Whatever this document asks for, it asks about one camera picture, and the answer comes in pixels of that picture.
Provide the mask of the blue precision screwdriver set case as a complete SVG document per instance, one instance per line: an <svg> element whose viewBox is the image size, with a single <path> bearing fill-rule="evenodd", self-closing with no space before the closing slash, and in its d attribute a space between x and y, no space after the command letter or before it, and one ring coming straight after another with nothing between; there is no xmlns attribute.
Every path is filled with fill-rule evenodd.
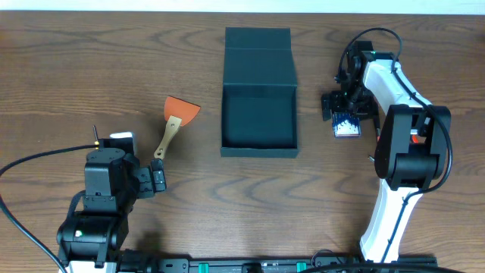
<svg viewBox="0 0 485 273"><path fill-rule="evenodd" d="M360 120L350 113L333 113L332 127L336 138L356 138L361 136Z"/></svg>

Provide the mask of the orange scraper with tan handle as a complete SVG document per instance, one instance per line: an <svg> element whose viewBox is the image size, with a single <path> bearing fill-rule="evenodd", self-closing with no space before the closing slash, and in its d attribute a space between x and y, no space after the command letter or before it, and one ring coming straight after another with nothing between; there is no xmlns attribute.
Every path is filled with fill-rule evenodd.
<svg viewBox="0 0 485 273"><path fill-rule="evenodd" d="M168 96L164 103L164 119L166 126L164 136L156 150L154 157L163 160L167 153L171 140L181 127L190 123L200 112L201 107L190 102Z"/></svg>

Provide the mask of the black red small hammer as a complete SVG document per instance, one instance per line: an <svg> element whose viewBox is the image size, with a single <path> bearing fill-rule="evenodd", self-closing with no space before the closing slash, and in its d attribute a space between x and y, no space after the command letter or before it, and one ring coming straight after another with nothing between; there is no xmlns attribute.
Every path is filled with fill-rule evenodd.
<svg viewBox="0 0 485 273"><path fill-rule="evenodd" d="M376 142L379 142L380 139L380 117L379 115L373 116L373 123L374 123L374 131L376 135Z"/></svg>

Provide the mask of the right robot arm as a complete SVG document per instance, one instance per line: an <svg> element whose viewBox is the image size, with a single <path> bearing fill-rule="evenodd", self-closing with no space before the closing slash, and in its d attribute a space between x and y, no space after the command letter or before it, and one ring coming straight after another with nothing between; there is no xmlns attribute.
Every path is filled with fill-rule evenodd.
<svg viewBox="0 0 485 273"><path fill-rule="evenodd" d="M405 77L392 52L355 41L336 76L341 88L321 97L322 116L334 136L357 137L371 119L377 135L374 168L379 193L359 246L367 262L395 262L412 210L447 169L451 113L434 106Z"/></svg>

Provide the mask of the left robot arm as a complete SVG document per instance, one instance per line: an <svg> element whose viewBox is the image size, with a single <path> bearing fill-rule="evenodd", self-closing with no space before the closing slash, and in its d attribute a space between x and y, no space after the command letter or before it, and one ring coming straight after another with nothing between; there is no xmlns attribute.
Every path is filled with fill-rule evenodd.
<svg viewBox="0 0 485 273"><path fill-rule="evenodd" d="M85 190L58 229L59 259L67 272L119 272L128 215L138 199L166 190L164 163L142 167L130 150L98 148L86 156L84 174Z"/></svg>

